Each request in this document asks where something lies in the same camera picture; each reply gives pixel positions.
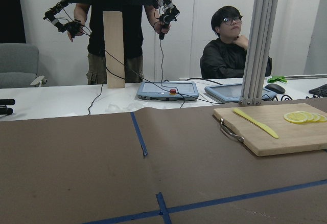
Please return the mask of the black computer mouse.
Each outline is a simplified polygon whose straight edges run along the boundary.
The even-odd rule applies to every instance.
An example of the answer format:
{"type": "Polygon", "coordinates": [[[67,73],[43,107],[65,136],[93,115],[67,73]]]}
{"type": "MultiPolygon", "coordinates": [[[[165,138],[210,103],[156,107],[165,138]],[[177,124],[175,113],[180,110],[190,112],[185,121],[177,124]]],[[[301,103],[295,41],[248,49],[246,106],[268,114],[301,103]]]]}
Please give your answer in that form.
{"type": "Polygon", "coordinates": [[[286,90],[282,86],[275,83],[269,83],[265,86],[265,88],[277,94],[284,94],[286,92],[286,90]]]}

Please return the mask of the green plastic clamp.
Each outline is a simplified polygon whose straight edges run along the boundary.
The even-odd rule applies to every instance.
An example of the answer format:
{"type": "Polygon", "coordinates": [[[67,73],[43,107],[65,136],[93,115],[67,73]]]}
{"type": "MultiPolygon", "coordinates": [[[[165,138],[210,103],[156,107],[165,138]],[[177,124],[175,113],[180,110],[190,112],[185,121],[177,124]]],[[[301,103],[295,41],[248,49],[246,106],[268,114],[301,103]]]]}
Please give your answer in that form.
{"type": "Polygon", "coordinates": [[[287,79],[284,76],[272,76],[267,80],[268,83],[275,83],[275,82],[282,82],[282,83],[287,83],[287,79]]]}

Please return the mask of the teach pendant with red button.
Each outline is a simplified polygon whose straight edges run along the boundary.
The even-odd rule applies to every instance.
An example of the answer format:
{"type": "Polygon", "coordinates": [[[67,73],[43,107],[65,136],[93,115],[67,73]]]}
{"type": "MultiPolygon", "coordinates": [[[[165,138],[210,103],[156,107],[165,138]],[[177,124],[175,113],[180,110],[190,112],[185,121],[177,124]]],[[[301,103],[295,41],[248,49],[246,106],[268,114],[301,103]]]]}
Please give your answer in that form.
{"type": "Polygon", "coordinates": [[[155,99],[162,101],[193,101],[199,97],[196,84],[189,81],[144,81],[138,88],[136,95],[143,100],[155,99]]]}

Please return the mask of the teleoperation controller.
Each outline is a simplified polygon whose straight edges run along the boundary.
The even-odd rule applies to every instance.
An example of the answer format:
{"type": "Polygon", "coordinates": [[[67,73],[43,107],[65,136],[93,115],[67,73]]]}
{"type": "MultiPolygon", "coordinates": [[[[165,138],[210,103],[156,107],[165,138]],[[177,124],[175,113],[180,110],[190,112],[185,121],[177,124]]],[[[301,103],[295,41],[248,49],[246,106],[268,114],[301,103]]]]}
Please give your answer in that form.
{"type": "Polygon", "coordinates": [[[163,40],[165,34],[162,32],[162,30],[167,29],[171,21],[177,20],[177,16],[180,14],[180,11],[177,9],[172,0],[157,0],[156,5],[159,10],[163,9],[163,13],[159,15],[159,21],[162,23],[159,39],[163,40]]]}
{"type": "Polygon", "coordinates": [[[59,32],[69,32],[71,37],[74,38],[76,34],[80,32],[80,28],[82,26],[81,21],[72,19],[69,15],[68,17],[70,20],[65,17],[56,17],[56,14],[60,13],[62,10],[65,12],[64,8],[68,5],[68,0],[61,0],[44,13],[43,20],[49,21],[58,29],[59,32]]]}

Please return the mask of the wooden plank upright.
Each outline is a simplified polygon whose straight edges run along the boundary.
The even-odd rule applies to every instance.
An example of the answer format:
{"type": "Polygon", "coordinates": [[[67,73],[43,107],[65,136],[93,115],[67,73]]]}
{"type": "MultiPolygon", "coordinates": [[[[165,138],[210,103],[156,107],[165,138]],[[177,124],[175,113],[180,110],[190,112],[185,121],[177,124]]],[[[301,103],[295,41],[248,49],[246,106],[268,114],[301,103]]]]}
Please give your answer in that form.
{"type": "Polygon", "coordinates": [[[120,11],[103,12],[108,88],[125,87],[123,17],[120,11]]]}

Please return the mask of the yellow plastic knife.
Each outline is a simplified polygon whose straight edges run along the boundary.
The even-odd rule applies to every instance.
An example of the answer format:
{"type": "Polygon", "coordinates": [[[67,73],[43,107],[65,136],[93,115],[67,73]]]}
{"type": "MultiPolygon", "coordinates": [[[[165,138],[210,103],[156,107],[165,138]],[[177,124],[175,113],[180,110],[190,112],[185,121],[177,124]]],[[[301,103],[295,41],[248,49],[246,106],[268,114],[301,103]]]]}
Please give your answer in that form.
{"type": "Polygon", "coordinates": [[[244,111],[240,110],[239,108],[234,108],[233,112],[238,114],[239,116],[245,118],[246,120],[250,121],[251,123],[253,123],[254,125],[258,126],[259,128],[261,128],[262,130],[264,130],[266,133],[268,133],[269,135],[271,135],[273,138],[278,139],[279,136],[277,135],[277,133],[270,128],[268,125],[261,123],[257,120],[255,120],[253,117],[251,117],[250,115],[246,114],[244,111]]]}

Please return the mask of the bamboo cutting board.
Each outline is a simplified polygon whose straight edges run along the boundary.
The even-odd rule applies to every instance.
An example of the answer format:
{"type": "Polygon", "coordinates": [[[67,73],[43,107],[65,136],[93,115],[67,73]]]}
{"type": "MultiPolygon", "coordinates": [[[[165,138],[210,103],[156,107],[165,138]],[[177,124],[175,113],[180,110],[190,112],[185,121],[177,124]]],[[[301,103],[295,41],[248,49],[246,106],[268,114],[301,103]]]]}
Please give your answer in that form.
{"type": "Polygon", "coordinates": [[[243,144],[257,156],[268,156],[326,149],[326,123],[290,123],[284,114],[307,111],[326,116],[326,112],[305,103],[240,107],[255,120],[273,129],[278,139],[263,131],[252,122],[233,112],[233,108],[216,108],[214,116],[234,134],[243,137],[243,144]]]}

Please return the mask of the left teleoperation controller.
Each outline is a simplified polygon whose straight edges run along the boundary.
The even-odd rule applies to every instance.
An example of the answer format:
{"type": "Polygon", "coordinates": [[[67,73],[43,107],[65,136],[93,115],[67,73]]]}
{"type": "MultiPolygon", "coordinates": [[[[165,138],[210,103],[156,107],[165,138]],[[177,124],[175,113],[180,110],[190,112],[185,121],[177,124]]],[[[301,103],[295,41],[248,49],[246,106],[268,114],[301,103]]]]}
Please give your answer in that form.
{"type": "Polygon", "coordinates": [[[80,32],[80,28],[82,26],[81,21],[72,19],[69,15],[68,17],[70,20],[65,17],[56,17],[56,14],[60,13],[62,10],[65,12],[64,8],[68,5],[68,0],[61,0],[44,13],[43,20],[49,21],[58,29],[59,32],[69,32],[71,37],[74,38],[76,34],[80,32]]]}

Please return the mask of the standing operator in black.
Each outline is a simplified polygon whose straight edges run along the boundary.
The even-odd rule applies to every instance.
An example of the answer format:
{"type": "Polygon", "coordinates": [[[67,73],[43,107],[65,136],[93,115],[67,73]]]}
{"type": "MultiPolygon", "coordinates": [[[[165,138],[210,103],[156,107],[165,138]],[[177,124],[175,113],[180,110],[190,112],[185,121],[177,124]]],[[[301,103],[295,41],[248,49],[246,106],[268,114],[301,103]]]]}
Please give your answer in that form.
{"type": "Polygon", "coordinates": [[[88,84],[123,87],[143,80],[142,15],[158,34],[169,26],[159,18],[156,0],[69,0],[75,3],[75,33],[82,35],[89,23],[88,84]]]}

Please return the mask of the right teleoperation controller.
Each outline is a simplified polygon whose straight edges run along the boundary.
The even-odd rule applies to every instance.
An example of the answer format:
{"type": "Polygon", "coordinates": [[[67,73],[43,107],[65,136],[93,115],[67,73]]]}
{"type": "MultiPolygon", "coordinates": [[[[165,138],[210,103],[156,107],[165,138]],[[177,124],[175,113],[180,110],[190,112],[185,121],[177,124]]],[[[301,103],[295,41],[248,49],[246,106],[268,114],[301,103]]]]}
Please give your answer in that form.
{"type": "Polygon", "coordinates": [[[156,5],[159,10],[163,9],[163,13],[159,15],[159,21],[162,23],[159,39],[163,40],[165,34],[162,32],[162,30],[167,29],[171,21],[177,20],[177,16],[180,14],[180,11],[177,9],[172,0],[157,0],[156,5]]]}

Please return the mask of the lemon slice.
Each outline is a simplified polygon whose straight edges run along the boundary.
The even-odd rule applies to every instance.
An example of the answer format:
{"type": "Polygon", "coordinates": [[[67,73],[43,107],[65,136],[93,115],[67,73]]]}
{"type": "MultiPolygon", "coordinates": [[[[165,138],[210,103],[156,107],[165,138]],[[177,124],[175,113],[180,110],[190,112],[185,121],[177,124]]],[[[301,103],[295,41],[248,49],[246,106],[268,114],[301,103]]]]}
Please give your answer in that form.
{"type": "Polygon", "coordinates": [[[284,114],[284,119],[290,123],[301,124],[308,121],[308,116],[301,112],[289,112],[284,114]]]}
{"type": "Polygon", "coordinates": [[[314,115],[307,111],[302,111],[304,115],[307,117],[307,122],[313,122],[314,121],[314,115]]]}
{"type": "Polygon", "coordinates": [[[326,121],[327,121],[326,116],[320,114],[320,120],[318,122],[326,122],[326,121]]]}
{"type": "Polygon", "coordinates": [[[312,113],[312,122],[318,122],[320,120],[320,114],[312,113]]]}

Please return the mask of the seated person with glasses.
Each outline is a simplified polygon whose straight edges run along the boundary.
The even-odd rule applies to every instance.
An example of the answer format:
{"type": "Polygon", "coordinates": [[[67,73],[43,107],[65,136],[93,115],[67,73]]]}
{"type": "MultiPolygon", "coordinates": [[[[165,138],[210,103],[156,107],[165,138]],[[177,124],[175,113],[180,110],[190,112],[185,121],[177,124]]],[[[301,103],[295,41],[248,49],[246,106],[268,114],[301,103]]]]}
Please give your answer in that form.
{"type": "Polygon", "coordinates": [[[204,79],[242,78],[249,40],[241,34],[242,18],[233,6],[218,9],[211,18],[217,39],[211,40],[200,58],[204,79]]]}

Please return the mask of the black keyboard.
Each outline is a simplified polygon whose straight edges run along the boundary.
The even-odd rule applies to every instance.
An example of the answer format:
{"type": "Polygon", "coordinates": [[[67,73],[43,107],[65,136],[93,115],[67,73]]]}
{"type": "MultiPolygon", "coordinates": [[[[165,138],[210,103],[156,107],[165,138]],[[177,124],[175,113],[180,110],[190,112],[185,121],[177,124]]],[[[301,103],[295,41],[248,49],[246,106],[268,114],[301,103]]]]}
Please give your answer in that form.
{"type": "Polygon", "coordinates": [[[309,94],[320,96],[320,97],[327,97],[327,84],[309,90],[309,94]]]}

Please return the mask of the aluminium frame post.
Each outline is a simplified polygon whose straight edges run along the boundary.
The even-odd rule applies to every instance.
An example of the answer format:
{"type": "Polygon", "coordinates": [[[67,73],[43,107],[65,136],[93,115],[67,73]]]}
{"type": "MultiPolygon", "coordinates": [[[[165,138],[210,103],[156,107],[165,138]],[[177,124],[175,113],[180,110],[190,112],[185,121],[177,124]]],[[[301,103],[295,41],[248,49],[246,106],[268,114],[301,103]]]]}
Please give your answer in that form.
{"type": "Polygon", "coordinates": [[[254,0],[249,45],[239,103],[258,105],[273,33],[278,0],[254,0]]]}

